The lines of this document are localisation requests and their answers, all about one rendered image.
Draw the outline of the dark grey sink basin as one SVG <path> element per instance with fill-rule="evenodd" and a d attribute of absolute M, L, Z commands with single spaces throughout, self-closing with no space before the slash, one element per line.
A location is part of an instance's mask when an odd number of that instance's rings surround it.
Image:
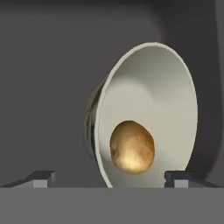
<path fill-rule="evenodd" d="M 90 95 L 131 47 L 160 42 L 188 65 L 199 100 L 190 166 L 224 185 L 218 0 L 0 0 L 0 185 L 53 170 L 101 187 L 83 143 Z"/>

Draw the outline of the white bowl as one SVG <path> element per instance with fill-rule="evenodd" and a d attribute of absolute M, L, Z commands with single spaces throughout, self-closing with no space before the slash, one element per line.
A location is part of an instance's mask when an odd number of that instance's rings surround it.
<path fill-rule="evenodd" d="M 123 121 L 140 123 L 154 139 L 155 158 L 142 174 L 126 174 L 111 160 L 109 140 Z M 84 137 L 107 187 L 162 188 L 166 171 L 186 169 L 197 126 L 197 95 L 186 63 L 167 45 L 143 43 L 127 51 L 92 93 Z"/>

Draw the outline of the brown potato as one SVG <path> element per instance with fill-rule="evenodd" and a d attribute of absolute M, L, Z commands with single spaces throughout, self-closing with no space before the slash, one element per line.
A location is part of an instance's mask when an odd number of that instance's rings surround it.
<path fill-rule="evenodd" d="M 155 157 L 152 135 L 144 126 L 134 121 L 124 121 L 115 127 L 109 147 L 115 167 L 128 174 L 146 172 Z"/>

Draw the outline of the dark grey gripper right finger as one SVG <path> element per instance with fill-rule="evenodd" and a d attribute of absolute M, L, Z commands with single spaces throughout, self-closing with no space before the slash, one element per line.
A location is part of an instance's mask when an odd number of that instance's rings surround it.
<path fill-rule="evenodd" d="M 220 185 L 199 179 L 194 172 L 189 171 L 166 171 L 164 173 L 164 179 L 164 186 L 168 188 L 221 188 Z"/>

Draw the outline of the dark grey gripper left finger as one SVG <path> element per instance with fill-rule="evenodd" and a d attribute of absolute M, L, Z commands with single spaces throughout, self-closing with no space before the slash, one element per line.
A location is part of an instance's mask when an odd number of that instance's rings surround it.
<path fill-rule="evenodd" d="M 24 188 L 51 188 L 56 180 L 55 171 L 34 171 L 26 178 L 1 185 L 1 188 L 24 187 Z"/>

